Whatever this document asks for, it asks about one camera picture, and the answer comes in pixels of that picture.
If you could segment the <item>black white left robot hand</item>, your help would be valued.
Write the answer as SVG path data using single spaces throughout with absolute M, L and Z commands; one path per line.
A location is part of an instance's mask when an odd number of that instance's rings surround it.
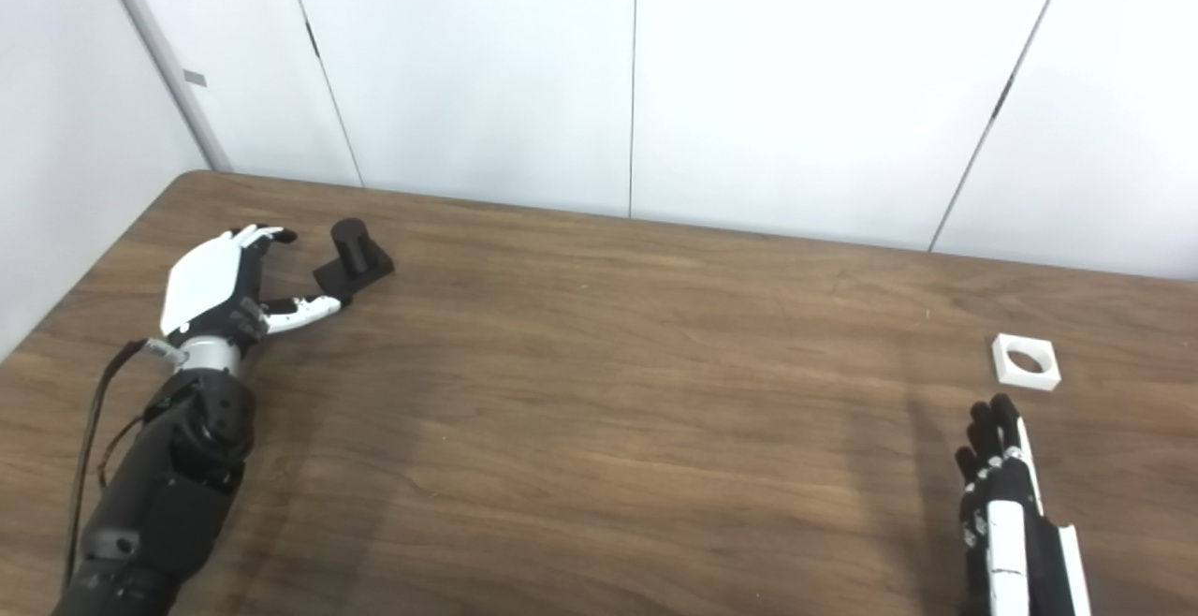
M 183 348 L 196 338 L 214 338 L 246 352 L 265 336 L 303 330 L 345 309 L 350 301 L 329 292 L 261 297 L 270 247 L 296 238 L 286 227 L 252 224 L 194 246 L 168 271 L 159 322 L 167 342 Z

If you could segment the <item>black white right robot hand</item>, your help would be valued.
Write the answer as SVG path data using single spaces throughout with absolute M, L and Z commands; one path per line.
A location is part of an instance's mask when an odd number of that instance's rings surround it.
M 1090 615 L 1077 531 L 1057 525 L 1024 419 L 1008 394 L 975 403 L 968 443 L 956 449 L 963 476 L 958 529 L 964 543 L 963 615 Z

